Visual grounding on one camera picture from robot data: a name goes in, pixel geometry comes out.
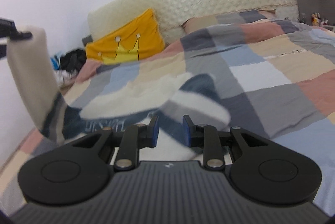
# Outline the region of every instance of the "bed sheet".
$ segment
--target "bed sheet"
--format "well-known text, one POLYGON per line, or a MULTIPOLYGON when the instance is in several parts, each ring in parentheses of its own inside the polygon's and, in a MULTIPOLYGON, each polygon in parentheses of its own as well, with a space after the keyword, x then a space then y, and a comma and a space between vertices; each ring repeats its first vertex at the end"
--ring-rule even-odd
POLYGON ((219 130, 239 125, 315 160, 323 174, 315 203, 332 215, 334 46, 330 32, 280 19, 211 26, 149 59, 97 67, 56 98, 41 133, 71 140, 158 114, 157 147, 140 159, 190 160, 200 152, 185 146, 184 114, 219 130))

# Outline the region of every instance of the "bed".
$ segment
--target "bed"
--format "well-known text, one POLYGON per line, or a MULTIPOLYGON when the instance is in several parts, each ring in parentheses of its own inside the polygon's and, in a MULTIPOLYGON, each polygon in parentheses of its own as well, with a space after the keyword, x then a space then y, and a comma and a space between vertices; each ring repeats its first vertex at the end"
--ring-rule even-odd
POLYGON ((323 175, 314 203, 333 215, 334 34, 297 23, 296 0, 115 0, 89 13, 92 38, 148 8, 155 11, 165 50, 140 61, 97 65, 65 97, 48 77, 46 46, 37 47, 34 40, 10 45, 16 85, 41 133, 31 133, 16 152, 24 157, 14 155, 2 172, 2 211, 12 215, 24 204, 16 173, 27 159, 103 127, 121 131, 158 114, 157 147, 141 150, 140 159, 198 159, 201 151, 185 146, 181 123, 189 114, 197 124, 220 130, 239 125, 313 159, 323 175), (246 20, 251 10, 275 10, 276 17, 217 20, 189 34, 183 29, 191 18, 234 12, 246 20), (28 52, 39 60, 34 71, 22 70, 28 52))

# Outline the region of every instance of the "black bag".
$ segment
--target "black bag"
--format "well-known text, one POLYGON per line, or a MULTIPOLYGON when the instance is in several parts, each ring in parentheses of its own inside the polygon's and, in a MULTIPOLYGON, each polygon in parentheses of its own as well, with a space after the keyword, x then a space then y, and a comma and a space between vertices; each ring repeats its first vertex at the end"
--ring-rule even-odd
POLYGON ((86 62, 86 52, 82 49, 75 49, 60 58, 60 70, 66 70, 69 73, 77 72, 86 62))

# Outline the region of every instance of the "metal screw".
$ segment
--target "metal screw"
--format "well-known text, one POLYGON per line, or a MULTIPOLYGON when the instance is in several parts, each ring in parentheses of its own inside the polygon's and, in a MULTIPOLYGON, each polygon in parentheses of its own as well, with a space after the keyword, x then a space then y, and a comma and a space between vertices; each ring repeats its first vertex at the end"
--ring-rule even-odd
POLYGON ((207 165, 209 167, 217 168, 217 167, 222 167, 224 162, 219 159, 210 159, 207 161, 207 165))
POLYGON ((129 159, 120 159, 117 160, 116 165, 120 168, 127 168, 130 167, 133 164, 133 162, 129 159))

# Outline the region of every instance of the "patchwork pillow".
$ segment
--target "patchwork pillow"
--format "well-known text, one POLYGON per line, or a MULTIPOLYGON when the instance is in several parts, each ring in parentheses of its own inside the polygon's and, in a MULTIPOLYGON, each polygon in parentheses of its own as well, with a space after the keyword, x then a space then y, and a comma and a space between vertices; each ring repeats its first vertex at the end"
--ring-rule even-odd
POLYGON ((86 45, 87 58, 104 64, 137 61, 165 48, 153 9, 147 9, 123 27, 86 45))
POLYGON ((261 19, 276 18, 276 10, 252 10, 245 12, 224 13, 203 17, 194 17, 183 24, 186 34, 197 31, 201 28, 217 24, 245 24, 252 23, 261 19))

